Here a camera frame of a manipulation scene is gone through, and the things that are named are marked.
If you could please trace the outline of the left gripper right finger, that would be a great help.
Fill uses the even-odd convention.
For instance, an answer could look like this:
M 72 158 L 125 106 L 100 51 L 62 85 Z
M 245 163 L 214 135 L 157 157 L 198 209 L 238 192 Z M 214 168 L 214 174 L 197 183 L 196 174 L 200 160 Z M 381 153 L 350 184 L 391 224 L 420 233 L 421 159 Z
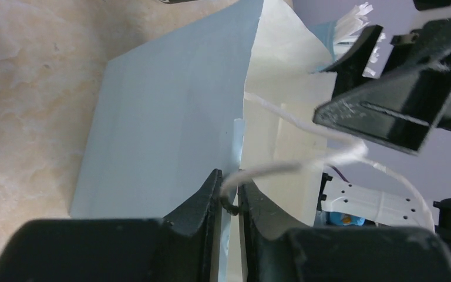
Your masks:
M 451 253 L 418 227 L 310 227 L 254 182 L 238 189 L 244 281 L 451 281 Z

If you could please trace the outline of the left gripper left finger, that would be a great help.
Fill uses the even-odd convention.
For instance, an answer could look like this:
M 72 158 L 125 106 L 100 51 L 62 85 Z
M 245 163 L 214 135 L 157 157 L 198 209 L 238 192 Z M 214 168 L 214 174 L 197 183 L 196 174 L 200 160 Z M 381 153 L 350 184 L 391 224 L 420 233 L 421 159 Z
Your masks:
M 221 170 L 160 219 L 32 220 L 0 255 L 0 281 L 217 281 Z

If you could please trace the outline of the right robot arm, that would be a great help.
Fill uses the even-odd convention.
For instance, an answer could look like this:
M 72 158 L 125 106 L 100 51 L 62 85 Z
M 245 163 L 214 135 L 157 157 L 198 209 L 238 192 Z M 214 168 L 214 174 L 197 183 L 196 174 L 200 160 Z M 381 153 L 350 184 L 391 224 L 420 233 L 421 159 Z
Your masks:
M 329 102 L 317 107 L 318 125 L 417 154 L 431 131 L 451 132 L 451 1 L 415 1 L 419 17 L 393 50 L 379 78 L 363 76 L 382 27 L 365 28 L 354 46 L 326 68 L 336 73 Z M 420 198 L 400 197 L 324 177 L 318 209 L 347 213 L 386 226 L 433 229 L 451 251 L 451 199 L 434 202 L 439 221 Z

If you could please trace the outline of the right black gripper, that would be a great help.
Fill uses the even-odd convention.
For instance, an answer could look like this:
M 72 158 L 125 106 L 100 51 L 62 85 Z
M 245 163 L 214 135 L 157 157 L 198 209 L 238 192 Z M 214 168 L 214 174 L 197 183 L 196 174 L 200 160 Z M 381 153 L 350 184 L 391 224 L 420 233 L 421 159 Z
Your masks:
M 423 19 L 407 52 L 399 45 L 392 51 L 389 62 L 401 65 L 386 66 L 376 80 L 363 73 L 383 27 L 364 28 L 349 51 L 322 70 L 337 74 L 333 99 L 315 110 L 313 121 L 410 155 L 434 129 L 451 131 L 451 7 Z

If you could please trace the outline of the pale blue paper bag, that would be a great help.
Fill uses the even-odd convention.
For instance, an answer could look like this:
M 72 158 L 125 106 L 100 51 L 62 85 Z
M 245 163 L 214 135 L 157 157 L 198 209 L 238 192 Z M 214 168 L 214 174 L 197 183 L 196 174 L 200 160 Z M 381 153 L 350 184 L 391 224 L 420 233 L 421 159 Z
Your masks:
M 213 169 L 270 168 L 260 188 L 312 225 L 325 165 L 392 173 L 362 139 L 312 123 L 334 60 L 284 1 L 238 1 L 110 60 L 70 216 L 162 217 Z

